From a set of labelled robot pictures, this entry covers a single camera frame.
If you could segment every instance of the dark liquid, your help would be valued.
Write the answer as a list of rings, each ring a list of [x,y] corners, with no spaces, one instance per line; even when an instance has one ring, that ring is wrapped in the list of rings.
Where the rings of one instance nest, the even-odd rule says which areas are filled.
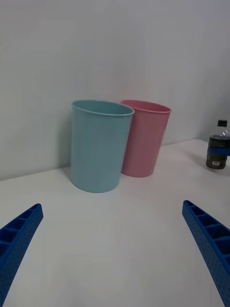
[[[230,147],[230,138],[221,137],[219,135],[213,135],[209,139],[208,148],[228,148]],[[212,169],[224,169],[227,161],[226,155],[210,153],[207,150],[207,160],[206,165]]]

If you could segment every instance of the white table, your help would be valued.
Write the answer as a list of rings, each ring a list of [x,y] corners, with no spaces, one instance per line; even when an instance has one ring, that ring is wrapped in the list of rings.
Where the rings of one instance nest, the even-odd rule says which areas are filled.
[[[93,194],[69,169],[0,182],[0,225],[40,202],[44,219],[4,307],[223,307],[182,217],[189,199],[230,227],[230,168],[207,143],[164,146],[153,176]]]

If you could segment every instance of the bottle cap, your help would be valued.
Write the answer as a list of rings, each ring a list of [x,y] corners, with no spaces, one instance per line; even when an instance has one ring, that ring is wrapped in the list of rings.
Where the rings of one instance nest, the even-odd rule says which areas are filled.
[[[218,120],[218,127],[226,127],[228,124],[227,120]]]

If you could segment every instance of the plastic cup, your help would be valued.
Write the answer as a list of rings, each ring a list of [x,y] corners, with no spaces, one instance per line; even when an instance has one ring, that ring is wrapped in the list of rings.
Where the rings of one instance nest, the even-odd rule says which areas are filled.
[[[76,187],[107,192],[118,185],[133,114],[107,101],[73,103],[70,179]]]
[[[132,177],[152,175],[171,110],[159,104],[123,100],[135,110],[129,132],[122,173]]]

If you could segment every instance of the pink cup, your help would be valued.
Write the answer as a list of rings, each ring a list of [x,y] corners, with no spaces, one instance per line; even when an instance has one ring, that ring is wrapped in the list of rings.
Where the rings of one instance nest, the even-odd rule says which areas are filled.
[[[152,175],[171,110],[139,100],[123,100],[135,110],[128,136],[122,173],[132,177]]]

